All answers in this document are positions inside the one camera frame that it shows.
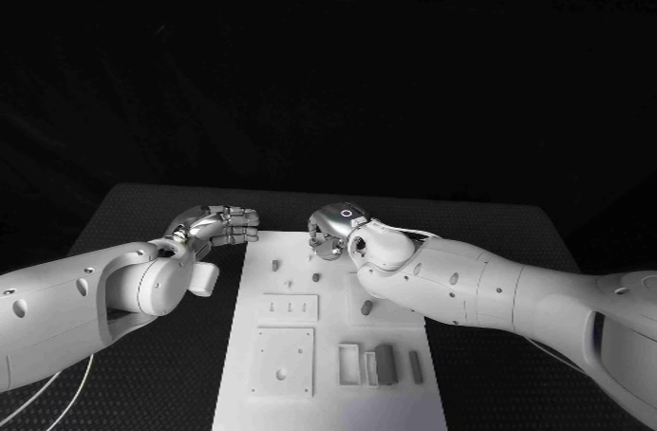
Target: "black table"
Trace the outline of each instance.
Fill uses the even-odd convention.
[[[343,200],[357,202],[393,226],[473,243],[517,262],[578,272],[555,226],[532,206],[143,184],[113,189],[71,255],[159,238],[174,216],[196,205],[254,208],[262,230],[306,231],[313,211]],[[98,353],[87,387],[58,430],[210,430],[245,249],[216,248],[205,258],[222,270],[212,297],[187,293],[169,316]],[[589,378],[519,336],[428,319],[425,329],[451,431],[647,429]],[[48,428],[85,368],[87,361],[62,373],[9,429]],[[0,395],[0,417],[43,383]]]

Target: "black background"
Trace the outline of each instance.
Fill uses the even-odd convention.
[[[2,0],[2,270],[113,185],[538,205],[656,265],[653,0]]]

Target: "robotic hand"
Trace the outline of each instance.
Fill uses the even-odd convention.
[[[504,329],[552,348],[657,429],[657,272],[591,276],[522,265],[389,227],[353,203],[314,212],[308,230],[324,260],[346,250],[375,297],[444,324]]]
[[[0,392],[58,373],[169,314],[186,291],[210,296],[210,247],[258,241],[259,217],[192,208],[164,237],[0,275]]]

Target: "white platform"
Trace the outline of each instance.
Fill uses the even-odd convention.
[[[248,246],[212,431],[447,430],[425,327],[422,322],[418,323],[418,316],[408,317],[406,311],[396,309],[395,305],[389,308],[392,303],[382,305],[376,302],[372,309],[372,314],[378,310],[376,323],[365,326],[368,321],[363,323],[355,315],[350,317],[350,306],[356,306],[360,300],[360,284],[350,287],[355,284],[347,283],[347,275],[356,270],[347,255],[333,262],[319,257],[308,261],[308,251],[308,234],[303,232],[259,232],[259,242]],[[280,260],[280,268],[274,272],[271,261],[275,259]],[[316,272],[320,273],[319,282],[313,282]],[[221,278],[215,288],[215,293],[219,292]],[[265,293],[317,295],[317,321],[262,320]],[[395,317],[386,317],[385,309],[404,315],[404,327],[399,322],[385,325],[382,320],[386,318],[395,321]],[[264,348],[258,339],[259,328],[314,329],[310,395],[306,387],[303,393],[307,396],[285,394],[287,380],[304,378],[304,373],[294,373],[293,370],[306,368],[297,368],[293,361],[281,366],[285,373],[281,381],[271,383],[264,380],[259,383],[268,385],[267,396],[254,395],[252,372],[261,364],[258,357]],[[359,345],[362,386],[339,385],[339,344]],[[399,383],[366,388],[363,353],[373,351],[379,344],[393,346]],[[419,385],[414,383],[408,358],[411,350],[418,351],[421,358],[424,384]],[[280,368],[268,365],[262,372],[270,371],[274,375]],[[281,395],[277,395],[278,384]]]

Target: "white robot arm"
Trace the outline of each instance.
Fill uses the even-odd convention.
[[[323,207],[308,228],[316,254],[334,260],[346,250],[375,297],[444,324],[503,329],[542,343],[657,429],[657,272],[591,276],[522,265],[389,227],[353,203]]]
[[[163,238],[0,275],[0,392],[58,373],[169,314],[186,291],[210,296],[212,246],[258,241],[254,210],[192,208]]]

